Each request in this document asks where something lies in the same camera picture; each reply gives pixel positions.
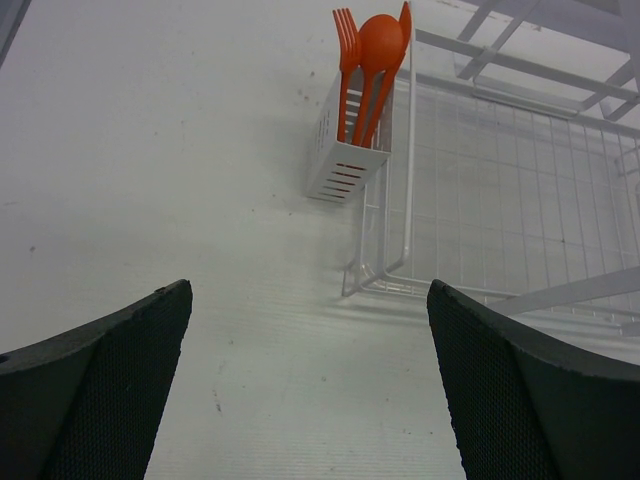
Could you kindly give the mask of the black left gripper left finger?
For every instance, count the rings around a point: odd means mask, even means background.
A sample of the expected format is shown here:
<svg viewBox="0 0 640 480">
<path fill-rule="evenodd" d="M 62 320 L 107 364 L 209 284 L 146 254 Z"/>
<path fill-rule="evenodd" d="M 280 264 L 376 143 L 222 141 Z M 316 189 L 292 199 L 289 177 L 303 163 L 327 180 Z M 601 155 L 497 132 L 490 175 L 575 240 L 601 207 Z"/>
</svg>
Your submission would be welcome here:
<svg viewBox="0 0 640 480">
<path fill-rule="evenodd" d="M 2 354 L 2 478 L 144 478 L 192 302 L 181 279 Z"/>
</svg>

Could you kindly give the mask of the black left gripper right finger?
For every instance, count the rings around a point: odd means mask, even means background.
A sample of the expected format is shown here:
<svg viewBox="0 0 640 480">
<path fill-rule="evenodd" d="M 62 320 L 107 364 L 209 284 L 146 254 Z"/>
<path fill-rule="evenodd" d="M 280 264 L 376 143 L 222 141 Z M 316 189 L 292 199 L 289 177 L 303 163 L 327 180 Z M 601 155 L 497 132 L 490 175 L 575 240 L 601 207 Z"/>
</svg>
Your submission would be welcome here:
<svg viewBox="0 0 640 480">
<path fill-rule="evenodd" d="M 432 282 L 426 300 L 469 479 L 636 479 L 639 368 Z"/>
</svg>

